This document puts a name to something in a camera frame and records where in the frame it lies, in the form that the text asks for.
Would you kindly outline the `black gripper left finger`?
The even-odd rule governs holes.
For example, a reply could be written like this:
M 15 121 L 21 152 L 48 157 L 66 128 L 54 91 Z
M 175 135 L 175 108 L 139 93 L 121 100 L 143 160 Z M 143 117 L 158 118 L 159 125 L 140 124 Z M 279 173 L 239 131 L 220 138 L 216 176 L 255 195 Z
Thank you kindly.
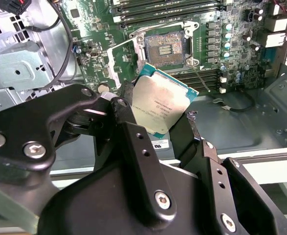
M 94 172 L 116 161 L 132 172 L 144 213 L 156 224 L 169 224 L 177 205 L 144 127 L 132 113 L 134 86 L 124 83 L 120 96 L 106 100 L 75 84 L 0 112 L 0 182 L 29 185 L 31 174 L 45 174 L 56 149 L 80 135 L 96 138 Z

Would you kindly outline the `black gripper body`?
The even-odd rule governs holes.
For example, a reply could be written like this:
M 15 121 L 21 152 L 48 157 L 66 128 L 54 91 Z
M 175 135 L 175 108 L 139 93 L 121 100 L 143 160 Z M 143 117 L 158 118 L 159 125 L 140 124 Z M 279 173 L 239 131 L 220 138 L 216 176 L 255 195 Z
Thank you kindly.
M 40 235 L 206 235 L 209 207 L 202 174 L 159 163 L 177 204 L 173 221 L 160 230 L 143 211 L 131 171 L 121 162 L 91 173 L 56 193 L 42 211 Z

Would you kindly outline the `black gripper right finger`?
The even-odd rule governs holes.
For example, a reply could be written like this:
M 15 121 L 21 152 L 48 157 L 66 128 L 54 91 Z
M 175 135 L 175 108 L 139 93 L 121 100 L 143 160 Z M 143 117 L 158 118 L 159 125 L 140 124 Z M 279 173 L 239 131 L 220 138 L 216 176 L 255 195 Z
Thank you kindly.
M 221 160 L 202 139 L 196 112 L 185 112 L 170 129 L 179 167 L 200 180 L 200 221 L 207 235 L 282 235 L 284 215 L 248 171 Z

